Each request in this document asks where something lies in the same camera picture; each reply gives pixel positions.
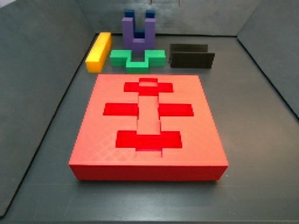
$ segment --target black block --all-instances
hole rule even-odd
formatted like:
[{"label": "black block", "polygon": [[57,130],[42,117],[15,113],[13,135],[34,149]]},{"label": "black block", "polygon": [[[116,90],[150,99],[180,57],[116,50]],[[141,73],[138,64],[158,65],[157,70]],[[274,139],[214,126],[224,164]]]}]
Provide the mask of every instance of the black block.
[{"label": "black block", "polygon": [[169,62],[173,68],[210,68],[213,57],[208,45],[170,44]]}]

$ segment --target gray surface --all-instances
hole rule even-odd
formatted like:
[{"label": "gray surface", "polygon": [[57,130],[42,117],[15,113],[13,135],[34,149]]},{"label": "gray surface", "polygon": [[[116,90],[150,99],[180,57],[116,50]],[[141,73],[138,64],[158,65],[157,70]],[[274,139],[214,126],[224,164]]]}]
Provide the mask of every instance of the gray surface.
[{"label": "gray surface", "polygon": [[[78,69],[3,221],[299,221],[299,125],[234,38],[158,37],[208,44],[200,74],[229,168],[217,182],[78,182],[68,167],[97,76]],[[113,49],[121,48],[113,37]],[[110,68],[105,73],[121,73]]]},{"label": "gray surface", "polygon": [[11,3],[14,0],[0,0],[0,8],[6,6],[9,3]]},{"label": "gray surface", "polygon": [[299,117],[299,1],[265,0],[237,35]]},{"label": "gray surface", "polygon": [[0,10],[0,216],[89,48],[74,1],[22,0]]},{"label": "gray surface", "polygon": [[237,36],[260,0],[77,0],[94,32],[121,33],[124,9],[145,25],[145,10],[156,10],[156,33]]}]

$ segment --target gray floor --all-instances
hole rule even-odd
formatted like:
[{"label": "gray floor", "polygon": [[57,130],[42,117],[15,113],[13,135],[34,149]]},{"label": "gray floor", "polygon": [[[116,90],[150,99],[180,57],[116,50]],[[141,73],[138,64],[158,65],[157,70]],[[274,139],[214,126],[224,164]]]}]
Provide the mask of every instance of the gray floor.
[{"label": "gray floor", "polygon": [[[208,44],[198,74],[229,168],[217,182],[78,182],[68,167],[96,75],[81,65],[3,221],[299,221],[299,125],[234,38],[157,37]],[[121,48],[113,37],[113,49]],[[121,73],[110,68],[106,73]]]}]

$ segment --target yellow block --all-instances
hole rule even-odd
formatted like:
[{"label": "yellow block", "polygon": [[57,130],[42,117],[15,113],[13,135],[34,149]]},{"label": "yellow block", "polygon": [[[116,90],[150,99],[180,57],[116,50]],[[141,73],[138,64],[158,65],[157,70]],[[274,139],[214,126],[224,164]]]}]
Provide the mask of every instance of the yellow block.
[{"label": "yellow block", "polygon": [[89,50],[88,57],[85,60],[86,69],[90,74],[97,74],[101,72],[110,45],[110,32],[101,32],[97,35],[97,40]]}]

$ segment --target purple u-shaped block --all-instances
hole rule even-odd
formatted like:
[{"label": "purple u-shaped block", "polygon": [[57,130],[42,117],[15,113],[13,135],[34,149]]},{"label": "purple u-shaped block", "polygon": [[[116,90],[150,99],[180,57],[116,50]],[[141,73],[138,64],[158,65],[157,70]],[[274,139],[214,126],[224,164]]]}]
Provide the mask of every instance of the purple u-shaped block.
[{"label": "purple u-shaped block", "polygon": [[154,18],[144,20],[144,38],[134,38],[134,21],[132,17],[124,17],[121,24],[124,48],[134,53],[154,49]]}]

